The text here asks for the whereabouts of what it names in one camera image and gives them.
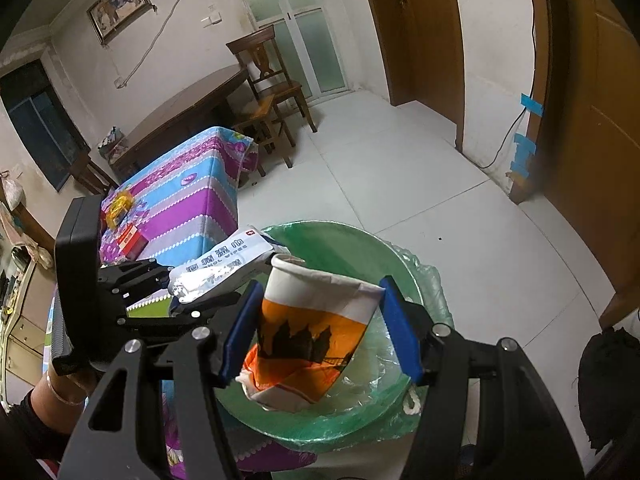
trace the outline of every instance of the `picture frame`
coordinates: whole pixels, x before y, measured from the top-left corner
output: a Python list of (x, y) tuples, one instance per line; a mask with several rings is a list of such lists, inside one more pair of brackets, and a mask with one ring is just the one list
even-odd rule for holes
[(104, 45), (154, 7), (150, 0), (98, 0), (86, 13)]

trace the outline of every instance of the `crumpled paper cup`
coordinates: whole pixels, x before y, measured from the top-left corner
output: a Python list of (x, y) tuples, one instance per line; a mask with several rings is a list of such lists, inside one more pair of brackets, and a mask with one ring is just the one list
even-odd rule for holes
[(236, 381), (267, 409), (298, 412), (318, 402), (364, 335), (384, 289), (288, 254), (271, 259), (258, 343)]

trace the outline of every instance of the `white package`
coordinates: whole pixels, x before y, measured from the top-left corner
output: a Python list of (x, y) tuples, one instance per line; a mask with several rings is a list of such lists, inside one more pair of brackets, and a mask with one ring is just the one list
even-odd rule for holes
[(169, 293), (180, 303), (190, 303), (212, 288), (216, 296), (236, 290), (260, 272), (268, 272), (265, 261), (289, 250), (249, 225), (239, 228), (212, 250), (169, 273)]

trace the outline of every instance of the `dark brown dining table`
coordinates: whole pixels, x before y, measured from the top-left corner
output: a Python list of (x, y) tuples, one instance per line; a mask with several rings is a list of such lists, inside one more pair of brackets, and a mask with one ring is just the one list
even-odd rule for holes
[(110, 160), (114, 173), (126, 179), (202, 130), (233, 125), (226, 98), (247, 78), (245, 67), (226, 66), (167, 99), (125, 137), (125, 149)]

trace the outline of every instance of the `black device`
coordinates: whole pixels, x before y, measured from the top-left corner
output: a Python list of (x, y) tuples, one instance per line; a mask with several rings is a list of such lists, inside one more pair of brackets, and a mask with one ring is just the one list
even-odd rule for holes
[[(59, 373), (86, 365), (104, 373), (58, 477), (171, 478), (160, 384), (174, 380), (190, 480), (242, 478), (226, 442), (215, 389), (240, 371), (257, 327), (262, 286), (251, 282), (241, 297), (203, 296), (174, 318), (127, 317), (128, 304), (166, 286), (169, 268), (143, 260), (99, 269), (99, 226), (99, 200), (75, 199), (56, 239), (60, 301), (53, 319), (53, 364)], [(430, 386), (402, 479), (454, 478), (470, 378), (481, 381), (470, 478), (584, 478), (552, 397), (513, 339), (502, 338), (495, 346), (468, 341), (451, 327), (434, 324), (423, 306), (404, 300), (393, 277), (380, 284), (385, 287), (380, 309), (402, 371), (418, 386)], [(191, 315), (195, 310), (197, 317)]]

